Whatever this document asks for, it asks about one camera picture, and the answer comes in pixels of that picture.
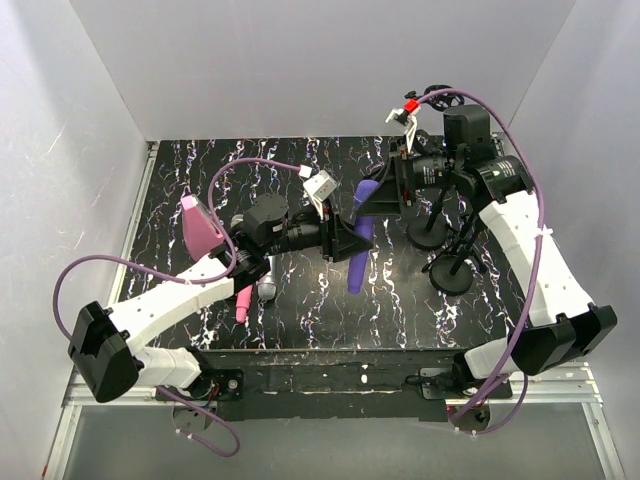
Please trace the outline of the purple microphone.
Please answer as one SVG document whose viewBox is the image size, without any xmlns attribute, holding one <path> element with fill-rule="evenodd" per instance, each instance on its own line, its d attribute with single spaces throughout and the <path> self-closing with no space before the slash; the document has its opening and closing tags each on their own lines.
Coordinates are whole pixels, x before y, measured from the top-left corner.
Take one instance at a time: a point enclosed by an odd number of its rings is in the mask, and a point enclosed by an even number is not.
<svg viewBox="0 0 640 480">
<path fill-rule="evenodd" d="M 355 206 L 359 208 L 370 196 L 370 194 L 378 186 L 378 182 L 372 179 L 362 180 L 355 191 Z M 363 216 L 357 214 L 354 223 L 354 231 L 371 240 L 373 238 L 374 218 L 372 216 Z M 353 256 L 349 260 L 347 292 L 350 294 L 358 294 L 361 291 L 364 282 L 365 270 L 369 258 L 368 251 L 363 251 Z"/>
</svg>

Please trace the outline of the round base stand with clip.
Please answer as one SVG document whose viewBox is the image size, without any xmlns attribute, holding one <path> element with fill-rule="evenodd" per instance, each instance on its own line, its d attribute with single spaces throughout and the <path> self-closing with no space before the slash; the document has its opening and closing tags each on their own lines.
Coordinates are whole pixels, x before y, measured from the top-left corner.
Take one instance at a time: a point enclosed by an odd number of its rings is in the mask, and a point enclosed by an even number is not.
<svg viewBox="0 0 640 480">
<path fill-rule="evenodd" d="M 437 199 L 431 206 L 428 217 L 416 217 L 409 222 L 406 233 L 409 242 L 414 247 L 420 250 L 433 251 L 444 245 L 447 239 L 448 227 L 446 221 L 440 215 L 447 192 L 447 188 L 440 190 Z"/>
</svg>

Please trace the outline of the silver microphone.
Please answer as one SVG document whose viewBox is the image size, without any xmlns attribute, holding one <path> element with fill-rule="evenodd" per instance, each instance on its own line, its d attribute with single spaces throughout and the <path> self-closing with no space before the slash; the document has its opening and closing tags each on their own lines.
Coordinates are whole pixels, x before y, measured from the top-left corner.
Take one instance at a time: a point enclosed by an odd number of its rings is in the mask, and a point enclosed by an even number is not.
<svg viewBox="0 0 640 480">
<path fill-rule="evenodd" d="M 269 271 L 256 283 L 257 296 L 261 301 L 269 302 L 275 299 L 278 291 L 276 281 L 276 258 L 269 256 Z"/>
</svg>

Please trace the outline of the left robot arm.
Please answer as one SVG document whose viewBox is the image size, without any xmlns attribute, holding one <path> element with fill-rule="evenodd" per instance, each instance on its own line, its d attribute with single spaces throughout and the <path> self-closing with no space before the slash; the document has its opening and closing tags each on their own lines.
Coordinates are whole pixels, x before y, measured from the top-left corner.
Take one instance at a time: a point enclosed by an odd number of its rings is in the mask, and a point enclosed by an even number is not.
<svg viewBox="0 0 640 480">
<path fill-rule="evenodd" d="M 132 387 L 173 387 L 202 399 L 238 372 L 212 367 L 193 347 L 152 348 L 162 332 L 196 311 L 234 297 L 267 274 L 269 259 L 318 247 L 327 261 L 340 262 L 372 247 L 368 236 L 334 212 L 329 201 L 308 205 L 290 216 L 286 200 L 264 194 L 232 229 L 234 245 L 210 250 L 175 282 L 166 281 L 132 299 L 83 307 L 69 356 L 99 403 L 113 401 Z"/>
</svg>

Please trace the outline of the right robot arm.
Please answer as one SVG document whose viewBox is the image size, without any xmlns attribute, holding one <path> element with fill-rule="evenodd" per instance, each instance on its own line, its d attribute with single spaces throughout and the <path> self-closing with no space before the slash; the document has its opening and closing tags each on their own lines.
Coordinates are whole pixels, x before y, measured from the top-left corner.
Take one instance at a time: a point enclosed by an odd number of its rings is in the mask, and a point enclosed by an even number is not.
<svg viewBox="0 0 640 480">
<path fill-rule="evenodd" d="M 356 189 L 356 231 L 373 234 L 376 216 L 398 214 L 416 192 L 436 188 L 440 197 L 455 189 L 471 205 L 462 228 L 448 232 L 440 218 L 442 200 L 428 217 L 413 219 L 407 235 L 416 247 L 437 250 L 424 270 L 439 291 L 459 296 L 473 282 L 467 259 L 480 233 L 498 241 L 525 293 L 524 325 L 509 335 L 455 356 L 447 375 L 453 387 L 487 388 L 502 376 L 533 376 L 591 353 L 613 330 L 612 307 L 597 306 L 576 281 L 549 230 L 531 175 L 520 158 L 499 154 L 490 132 L 490 114 L 480 105 L 444 109 L 444 144 L 420 149 L 414 143 L 414 101 L 389 117 L 407 127 L 405 141 L 385 167 Z"/>
</svg>

